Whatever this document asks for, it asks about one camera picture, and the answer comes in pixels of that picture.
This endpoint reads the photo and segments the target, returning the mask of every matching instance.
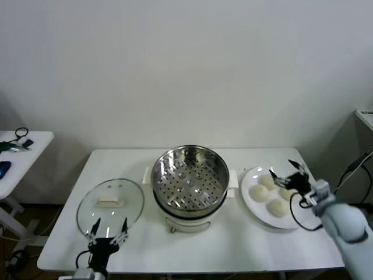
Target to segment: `blue object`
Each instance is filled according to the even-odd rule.
[[[11,162],[0,162],[0,180],[4,177],[6,172],[8,172],[11,166],[12,166]]]

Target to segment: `white table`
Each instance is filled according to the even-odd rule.
[[[73,271],[77,254],[87,249],[75,215],[80,200],[94,186],[114,178],[139,184],[147,166],[165,149],[95,150],[83,169],[38,259],[42,270]],[[259,165],[303,163],[295,149],[215,149],[229,169],[243,174]],[[110,273],[179,274],[313,270],[343,267],[342,258],[324,230],[280,230],[264,225],[246,208],[235,190],[208,230],[170,234],[149,186],[142,186],[145,207],[129,231],[129,239],[110,257]],[[87,263],[82,256],[80,263]]]
[[[361,109],[356,110],[355,114],[367,125],[371,130],[373,130],[373,109]]]
[[[27,241],[18,242],[15,250],[21,250],[26,245],[42,246],[46,241],[46,238],[33,238],[33,232],[38,225],[38,220],[32,220],[28,227],[24,227],[13,218],[17,212],[22,213],[24,209],[9,195],[52,141],[54,135],[48,131],[30,131],[27,137],[34,141],[30,150],[18,153],[10,151],[0,153],[0,161],[9,161],[12,163],[8,172],[0,180],[0,200],[5,201],[13,208],[10,214],[0,208],[0,223],[20,237],[20,239],[27,239]],[[0,131],[0,142],[11,141],[15,138],[14,131]]]

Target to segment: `stainless steel steamer basket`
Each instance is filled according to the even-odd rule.
[[[216,211],[226,197],[229,171],[214,151],[180,146],[164,153],[152,170],[154,197],[168,214],[201,219]]]

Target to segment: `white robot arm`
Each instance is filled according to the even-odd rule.
[[[338,202],[329,184],[318,180],[311,185],[304,168],[289,160],[299,172],[288,178],[278,178],[272,171],[275,183],[286,189],[296,189],[302,202],[312,206],[313,213],[336,243],[351,277],[355,280],[373,278],[373,231],[364,214],[356,207]]]

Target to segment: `black cable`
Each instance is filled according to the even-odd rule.
[[[362,165],[361,168],[368,174],[368,177],[369,177],[369,187],[368,187],[367,193],[365,194],[363,200],[360,202],[360,203],[363,203],[364,200],[367,199],[369,193],[371,192],[371,189],[372,189],[372,176],[371,176],[371,173],[369,172],[369,170],[366,168],[365,165]]]
[[[2,235],[5,235],[5,229],[3,225],[0,225],[0,228],[2,229]],[[24,250],[15,251],[12,254],[9,255],[9,257],[5,257],[5,241],[2,242],[2,258],[5,266],[5,271],[7,274],[9,274],[11,277],[13,277],[15,280],[34,280],[38,278],[41,274],[44,273],[44,271],[41,271],[39,274],[28,278],[28,279],[20,279],[18,278],[15,273],[21,271],[24,266],[26,265],[27,261],[30,259],[29,255]],[[11,260],[15,258],[17,259],[16,265],[11,265]]]
[[[299,194],[299,193],[298,193],[298,192],[295,192],[295,193],[292,194],[291,197],[290,197],[290,213],[291,213],[291,215],[293,216],[294,221],[298,224],[298,226],[300,226],[301,228],[303,228],[303,229],[305,229],[305,230],[307,230],[307,231],[309,231],[309,232],[315,232],[316,230],[319,230],[319,229],[323,228],[323,225],[320,224],[320,225],[318,225],[317,227],[315,227],[314,229],[309,229],[309,228],[303,226],[302,224],[300,224],[300,223],[298,222],[297,218],[295,218],[295,216],[294,216],[293,209],[291,208],[291,203],[292,203],[292,201],[293,201],[293,197],[294,197],[296,194]]]
[[[299,201],[300,208],[303,208],[303,209],[312,208],[312,205],[303,205],[302,202],[305,202],[305,201],[303,199]]]
[[[347,170],[343,173],[343,175],[341,176],[341,178],[340,178],[340,180],[339,180],[339,183],[338,183],[338,185],[337,185],[337,187],[336,187],[336,190],[334,191],[334,194],[337,193],[338,188],[339,188],[339,186],[341,185],[341,183],[342,183],[344,177],[345,177],[347,174],[349,174],[350,172],[351,172],[351,171],[349,171],[349,170],[347,169]]]
[[[76,267],[76,268],[79,268],[79,264],[78,264],[78,262],[79,262],[79,258],[80,258],[80,256],[83,255],[83,254],[86,254],[86,253],[88,253],[88,252],[89,252],[89,250],[85,250],[85,251],[80,252],[80,253],[76,256],[76,259],[75,259],[75,267]]]

